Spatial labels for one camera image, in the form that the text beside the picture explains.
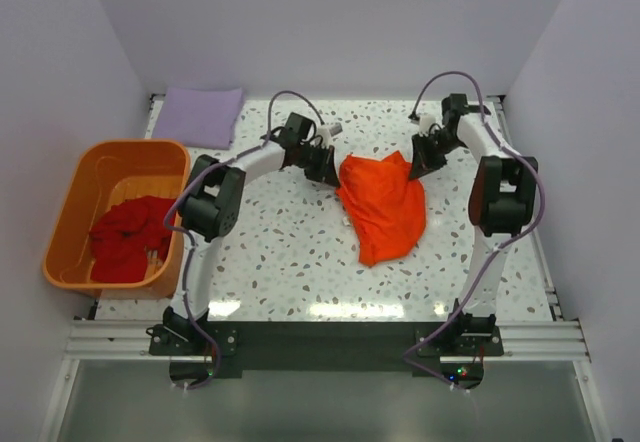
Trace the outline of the orange t-shirt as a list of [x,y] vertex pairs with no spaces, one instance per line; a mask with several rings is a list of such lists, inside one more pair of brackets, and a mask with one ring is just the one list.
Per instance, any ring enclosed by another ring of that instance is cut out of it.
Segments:
[[396,151],[376,160],[348,155],[336,194],[359,241],[359,262],[373,267],[407,256],[427,227],[425,190]]

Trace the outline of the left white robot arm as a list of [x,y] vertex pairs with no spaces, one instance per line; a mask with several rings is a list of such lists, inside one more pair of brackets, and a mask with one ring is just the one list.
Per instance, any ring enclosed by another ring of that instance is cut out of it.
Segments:
[[343,131],[339,122],[316,127],[297,113],[272,129],[262,142],[226,162],[198,157],[183,193],[165,216],[165,227],[183,235],[184,265],[162,322],[147,330],[154,356],[224,354],[222,343],[208,326],[211,278],[224,238],[240,215],[245,186],[293,166],[313,182],[337,188],[333,139]]

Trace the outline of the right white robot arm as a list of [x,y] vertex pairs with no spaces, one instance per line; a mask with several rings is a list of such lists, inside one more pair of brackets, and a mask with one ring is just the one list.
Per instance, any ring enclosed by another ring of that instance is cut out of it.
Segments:
[[467,280],[447,321],[419,343],[420,355],[473,354],[498,343],[499,283],[512,244],[532,222],[538,162],[515,151],[489,121],[491,111],[471,104],[464,94],[441,101],[441,121],[413,110],[419,125],[412,137],[411,180],[438,171],[456,149],[469,151],[477,163],[467,214],[474,241]]

